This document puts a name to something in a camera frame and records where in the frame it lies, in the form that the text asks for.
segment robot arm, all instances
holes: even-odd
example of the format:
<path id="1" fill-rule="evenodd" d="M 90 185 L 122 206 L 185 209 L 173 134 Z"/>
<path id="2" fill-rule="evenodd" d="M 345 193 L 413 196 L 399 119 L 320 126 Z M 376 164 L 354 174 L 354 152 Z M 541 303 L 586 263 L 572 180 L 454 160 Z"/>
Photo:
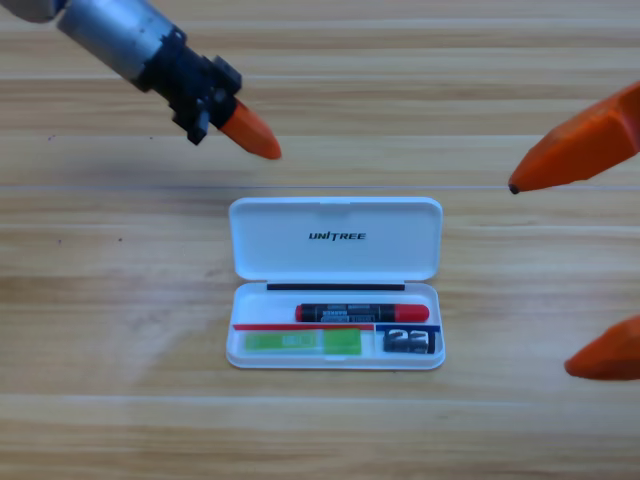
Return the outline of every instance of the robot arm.
<path id="1" fill-rule="evenodd" d="M 250 153 L 280 158 L 269 127 L 235 95 L 242 76 L 220 57 L 187 46 L 187 35 L 146 0 L 0 0 L 16 16 L 58 29 L 142 92 L 169 102 L 173 121 L 198 145 L 209 124 Z"/>

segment unitree logo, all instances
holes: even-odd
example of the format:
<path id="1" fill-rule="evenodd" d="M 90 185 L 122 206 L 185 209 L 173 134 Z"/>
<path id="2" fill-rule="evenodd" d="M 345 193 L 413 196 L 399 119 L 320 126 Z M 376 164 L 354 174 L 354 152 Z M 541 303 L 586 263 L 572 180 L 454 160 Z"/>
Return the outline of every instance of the unitree logo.
<path id="1" fill-rule="evenodd" d="M 309 240 L 365 240 L 367 238 L 366 233 L 310 233 Z"/>

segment orange gripper tip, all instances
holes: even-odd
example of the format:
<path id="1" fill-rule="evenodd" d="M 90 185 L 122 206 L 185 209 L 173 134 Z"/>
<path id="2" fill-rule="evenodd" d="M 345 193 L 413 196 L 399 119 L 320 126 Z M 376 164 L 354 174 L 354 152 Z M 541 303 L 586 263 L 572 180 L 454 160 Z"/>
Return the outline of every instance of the orange gripper tip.
<path id="1" fill-rule="evenodd" d="M 591 380 L 640 379 L 640 315 L 609 328 L 564 366 L 569 375 Z"/>
<path id="2" fill-rule="evenodd" d="M 220 131 L 249 153 L 269 160 L 279 159 L 282 151 L 269 126 L 242 102 L 237 103 L 233 115 Z"/>
<path id="3" fill-rule="evenodd" d="M 512 193 L 591 177 L 640 151 L 640 82 L 596 103 L 549 132 L 509 179 Z"/>

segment green object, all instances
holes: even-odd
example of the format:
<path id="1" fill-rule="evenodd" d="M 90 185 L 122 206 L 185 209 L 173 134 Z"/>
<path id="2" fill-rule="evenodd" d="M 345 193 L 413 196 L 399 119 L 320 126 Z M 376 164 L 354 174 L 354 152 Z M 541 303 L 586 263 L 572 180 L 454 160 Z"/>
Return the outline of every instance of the green object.
<path id="1" fill-rule="evenodd" d="M 362 353 L 360 330 L 357 328 L 325 330 L 323 347 L 325 355 L 360 355 Z"/>
<path id="2" fill-rule="evenodd" d="M 361 355 L 360 330 L 296 330 L 278 333 L 247 333 L 245 349 L 251 353 Z"/>
<path id="3" fill-rule="evenodd" d="M 249 333 L 245 348 L 250 352 L 281 350 L 315 350 L 318 347 L 318 332 L 301 330 L 284 333 Z"/>

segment open case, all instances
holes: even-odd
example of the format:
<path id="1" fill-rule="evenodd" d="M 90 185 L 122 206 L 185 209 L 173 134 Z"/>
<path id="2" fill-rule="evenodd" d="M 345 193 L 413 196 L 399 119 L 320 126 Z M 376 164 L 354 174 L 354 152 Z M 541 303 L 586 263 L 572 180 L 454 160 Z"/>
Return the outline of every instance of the open case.
<path id="1" fill-rule="evenodd" d="M 251 281 L 235 293 L 227 338 L 231 364 L 430 370 L 444 362 L 438 294 L 423 283 L 436 274 L 440 259 L 438 202 L 244 198 L 229 214 L 236 272 Z M 303 304 L 323 307 L 314 307 L 319 313 L 313 321 L 301 322 Z M 395 305 L 384 308 L 396 312 L 398 305 L 426 306 L 428 317 L 409 323 L 401 316 L 340 316 L 351 307 L 356 310 L 350 313 L 379 312 L 381 304 Z"/>

